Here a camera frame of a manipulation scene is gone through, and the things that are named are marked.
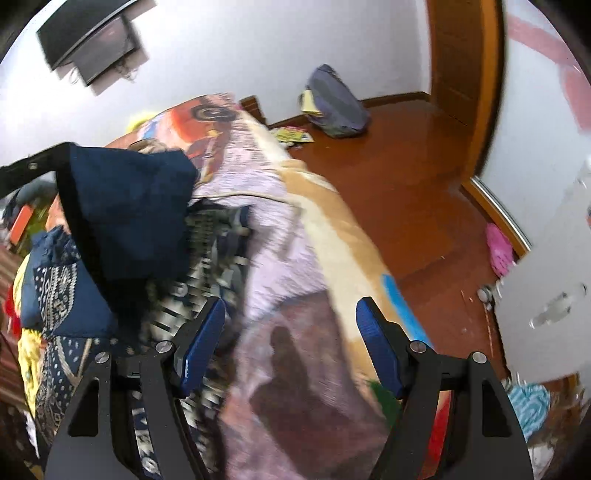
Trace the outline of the navy patterned hooded jacket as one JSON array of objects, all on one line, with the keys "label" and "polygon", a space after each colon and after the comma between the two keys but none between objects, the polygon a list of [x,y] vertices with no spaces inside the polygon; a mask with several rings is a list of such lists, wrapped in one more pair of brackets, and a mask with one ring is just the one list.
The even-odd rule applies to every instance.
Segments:
[{"label": "navy patterned hooded jacket", "polygon": [[[199,424],[187,409],[204,389],[229,318],[222,296],[198,298],[189,289],[204,258],[192,200],[197,169],[179,150],[140,153],[76,144],[69,164],[50,174],[65,222],[34,239],[23,288],[23,306],[34,312],[45,342],[35,406],[44,473],[61,421],[96,355],[143,354],[172,339],[217,297],[225,306],[221,337],[200,386],[179,404],[206,479],[219,479],[204,459]],[[162,479],[146,420],[138,426],[145,479]]]}]

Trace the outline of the turquoise patterned cloth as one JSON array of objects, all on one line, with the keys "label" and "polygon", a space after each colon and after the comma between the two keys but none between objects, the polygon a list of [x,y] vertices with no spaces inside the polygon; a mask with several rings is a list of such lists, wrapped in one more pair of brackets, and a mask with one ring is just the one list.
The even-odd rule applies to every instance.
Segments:
[{"label": "turquoise patterned cloth", "polygon": [[551,406],[551,395],[539,384],[512,385],[507,390],[526,441],[544,425]]}]

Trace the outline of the yellow garment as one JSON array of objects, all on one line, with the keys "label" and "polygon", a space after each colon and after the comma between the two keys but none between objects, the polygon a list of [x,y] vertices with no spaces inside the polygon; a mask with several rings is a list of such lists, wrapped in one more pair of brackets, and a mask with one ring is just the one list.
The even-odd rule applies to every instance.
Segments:
[{"label": "yellow garment", "polygon": [[42,359],[44,354],[44,344],[41,334],[32,329],[24,327],[23,320],[23,288],[26,267],[28,266],[29,256],[26,256],[19,266],[13,283],[13,304],[20,325],[21,335],[17,342],[18,363],[21,377],[23,380],[23,389],[27,406],[32,416],[35,416],[36,395],[41,382]]}]

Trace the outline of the red garment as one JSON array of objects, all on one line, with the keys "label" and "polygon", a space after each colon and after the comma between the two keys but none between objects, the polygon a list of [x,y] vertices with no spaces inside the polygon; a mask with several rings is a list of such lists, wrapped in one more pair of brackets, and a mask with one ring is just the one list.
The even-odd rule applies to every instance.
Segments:
[{"label": "red garment", "polygon": [[17,314],[15,308],[12,286],[10,286],[7,290],[7,296],[3,303],[3,311],[8,320],[8,333],[15,340],[19,340],[22,334],[22,327],[20,317]]}]

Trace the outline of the white cabinet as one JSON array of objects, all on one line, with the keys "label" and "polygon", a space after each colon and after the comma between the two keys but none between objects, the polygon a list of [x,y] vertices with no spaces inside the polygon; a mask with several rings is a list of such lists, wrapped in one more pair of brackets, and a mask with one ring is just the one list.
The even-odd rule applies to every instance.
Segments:
[{"label": "white cabinet", "polygon": [[494,289],[513,378],[544,383],[590,363],[590,162],[540,241]]}]

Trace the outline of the newspaper print bed cover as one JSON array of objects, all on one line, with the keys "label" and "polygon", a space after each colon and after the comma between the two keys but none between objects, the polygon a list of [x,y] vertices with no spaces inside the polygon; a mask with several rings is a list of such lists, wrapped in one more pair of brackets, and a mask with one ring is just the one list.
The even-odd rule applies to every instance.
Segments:
[{"label": "newspaper print bed cover", "polygon": [[399,314],[391,276],[338,190],[228,94],[178,104],[113,141],[180,150],[199,180],[190,292],[222,296],[228,330],[187,403],[219,479],[365,479],[402,404],[381,384],[356,302]]}]

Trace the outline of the pink slipper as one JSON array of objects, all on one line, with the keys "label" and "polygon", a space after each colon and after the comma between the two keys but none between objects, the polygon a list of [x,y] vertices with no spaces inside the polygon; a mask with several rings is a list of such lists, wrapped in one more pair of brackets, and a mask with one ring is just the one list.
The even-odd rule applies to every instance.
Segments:
[{"label": "pink slipper", "polygon": [[515,265],[511,242],[494,223],[486,226],[486,240],[492,270],[498,277],[506,276]]}]

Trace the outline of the grey blue backpack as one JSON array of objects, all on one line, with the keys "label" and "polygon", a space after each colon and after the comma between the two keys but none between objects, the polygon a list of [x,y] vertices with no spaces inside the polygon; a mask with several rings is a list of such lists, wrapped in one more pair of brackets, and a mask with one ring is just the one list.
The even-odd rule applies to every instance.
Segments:
[{"label": "grey blue backpack", "polygon": [[328,64],[312,72],[298,101],[308,121],[332,138],[359,136],[370,124],[370,112]]}]

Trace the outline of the brown wooden door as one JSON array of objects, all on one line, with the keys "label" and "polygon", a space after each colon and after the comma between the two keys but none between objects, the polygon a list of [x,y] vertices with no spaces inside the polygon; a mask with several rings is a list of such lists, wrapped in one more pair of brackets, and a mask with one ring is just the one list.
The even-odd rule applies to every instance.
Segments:
[{"label": "brown wooden door", "polygon": [[462,180],[478,175],[496,125],[504,70],[502,5],[494,0],[427,3],[435,104],[468,128]]}]

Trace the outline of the wall mounted black television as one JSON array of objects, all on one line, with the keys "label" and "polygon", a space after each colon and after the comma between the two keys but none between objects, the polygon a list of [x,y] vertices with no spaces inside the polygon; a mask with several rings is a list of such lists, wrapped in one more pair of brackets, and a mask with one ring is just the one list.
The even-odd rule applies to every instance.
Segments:
[{"label": "wall mounted black television", "polygon": [[137,51],[125,0],[68,0],[37,30],[51,70],[73,64],[85,85]]}]

